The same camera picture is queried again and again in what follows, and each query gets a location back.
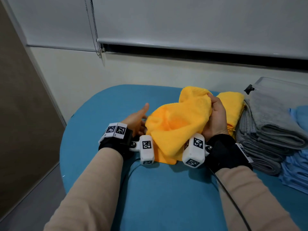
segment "clear plastic container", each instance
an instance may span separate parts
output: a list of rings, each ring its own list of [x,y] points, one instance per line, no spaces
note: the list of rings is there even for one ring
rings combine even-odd
[[[308,86],[279,79],[261,77],[253,88],[278,99],[288,108],[308,105]]]

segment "hand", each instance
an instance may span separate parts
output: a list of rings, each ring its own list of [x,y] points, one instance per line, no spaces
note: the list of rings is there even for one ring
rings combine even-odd
[[[218,134],[229,134],[225,107],[218,97],[213,96],[211,93],[208,93],[208,96],[212,102],[212,114],[202,131],[206,141]]]
[[[145,113],[149,110],[149,106],[149,103],[146,103],[138,112],[130,114],[127,118],[121,121],[121,123],[127,124],[127,128],[133,131],[133,137],[136,135],[145,135],[147,132],[145,121],[142,119],[148,118]]]

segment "folded gray towel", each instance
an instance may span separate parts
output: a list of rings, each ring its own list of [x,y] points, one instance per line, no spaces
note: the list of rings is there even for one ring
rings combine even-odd
[[[254,160],[254,168],[269,175],[279,174],[280,163],[287,155],[308,146],[308,136],[292,120],[288,108],[274,97],[255,90],[245,103],[236,140]]]

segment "towel fold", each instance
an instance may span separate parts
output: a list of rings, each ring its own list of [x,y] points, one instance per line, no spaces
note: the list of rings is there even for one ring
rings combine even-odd
[[[290,116],[308,134],[308,106],[290,109]],[[308,194],[308,148],[288,156],[281,166],[279,179],[283,185]]]
[[[277,175],[286,156],[308,146],[308,135],[290,117],[288,108],[274,97],[255,90],[245,103],[236,140],[254,160],[254,168]]]
[[[209,90],[185,87],[179,102],[166,104],[156,109],[146,121],[147,135],[154,140],[155,161],[175,164],[182,160],[184,143],[195,133],[201,133],[212,113]],[[223,92],[218,95],[225,106],[228,131],[233,135],[241,112],[244,95],[238,92]]]

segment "tabletop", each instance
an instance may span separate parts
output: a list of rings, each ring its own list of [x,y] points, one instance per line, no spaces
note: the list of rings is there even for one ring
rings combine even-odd
[[[109,123],[120,122],[150,104],[178,102],[181,88],[118,85],[95,94],[71,117],[60,147],[60,168],[66,192],[98,151],[98,140]],[[205,167],[157,163],[141,166],[126,161],[112,230],[227,230],[214,178]],[[308,195],[283,186],[277,177],[254,170],[294,222],[308,230]]]

